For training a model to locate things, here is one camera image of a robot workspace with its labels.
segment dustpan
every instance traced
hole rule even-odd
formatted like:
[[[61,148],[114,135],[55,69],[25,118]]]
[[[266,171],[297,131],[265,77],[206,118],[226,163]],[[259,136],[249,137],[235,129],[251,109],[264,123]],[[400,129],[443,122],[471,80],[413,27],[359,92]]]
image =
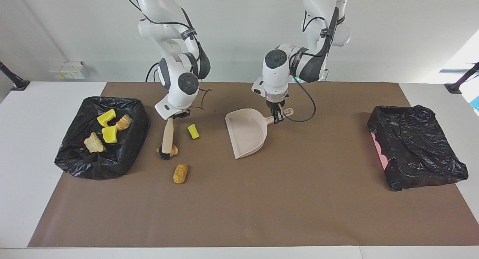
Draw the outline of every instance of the dustpan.
[[[293,109],[284,110],[286,116],[293,113]],[[274,122],[274,118],[265,118],[255,109],[240,109],[227,114],[225,121],[235,159],[239,159],[252,155],[263,146],[268,125]]]

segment white wall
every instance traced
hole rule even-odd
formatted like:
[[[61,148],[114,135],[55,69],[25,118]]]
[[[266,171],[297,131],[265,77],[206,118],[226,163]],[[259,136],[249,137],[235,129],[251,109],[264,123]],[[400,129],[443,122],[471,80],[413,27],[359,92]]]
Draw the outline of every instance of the white wall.
[[[445,65],[444,69],[471,69],[479,61],[479,31],[477,31],[453,58]]]
[[[176,0],[208,54],[210,81],[254,81],[282,42],[304,46],[302,0]],[[127,0],[0,0],[0,60],[49,80],[53,61],[84,61],[89,80],[143,80],[157,50]],[[479,29],[477,0],[350,0],[351,43],[333,48],[328,80],[429,78]]]

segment sponge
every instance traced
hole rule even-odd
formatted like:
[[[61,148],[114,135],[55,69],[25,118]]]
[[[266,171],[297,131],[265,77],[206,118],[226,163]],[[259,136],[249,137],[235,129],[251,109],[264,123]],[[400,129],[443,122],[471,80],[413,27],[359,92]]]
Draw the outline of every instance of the sponge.
[[[106,111],[105,114],[102,114],[96,118],[98,122],[101,124],[103,127],[108,126],[108,121],[111,121],[113,118],[116,118],[116,112],[114,109],[110,109]]]
[[[196,125],[192,124],[188,127],[188,131],[190,131],[190,135],[193,139],[196,139],[200,137],[200,134],[198,133],[198,130],[196,129]]]
[[[103,140],[105,141],[105,143],[117,143],[118,139],[116,138],[116,132],[118,132],[118,128],[116,126],[110,126],[101,129],[101,133],[103,133]]]

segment electrical outlet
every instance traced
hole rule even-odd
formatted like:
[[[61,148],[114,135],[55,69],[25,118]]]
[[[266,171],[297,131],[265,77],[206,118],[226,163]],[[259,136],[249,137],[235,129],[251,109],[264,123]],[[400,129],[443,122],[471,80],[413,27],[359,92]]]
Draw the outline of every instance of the electrical outlet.
[[[82,61],[68,61],[50,68],[50,73],[55,79],[85,79],[88,71]]]

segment white table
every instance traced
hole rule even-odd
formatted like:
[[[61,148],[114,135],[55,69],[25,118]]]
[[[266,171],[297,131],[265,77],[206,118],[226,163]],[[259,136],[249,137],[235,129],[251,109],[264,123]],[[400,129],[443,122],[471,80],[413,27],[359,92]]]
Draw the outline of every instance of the white table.
[[[32,82],[0,104],[0,258],[476,258],[479,247],[245,247],[26,249],[62,174],[53,159],[82,100],[105,83]],[[442,85],[400,85],[412,105],[436,112],[450,145],[467,164],[457,184],[479,218],[479,118]]]

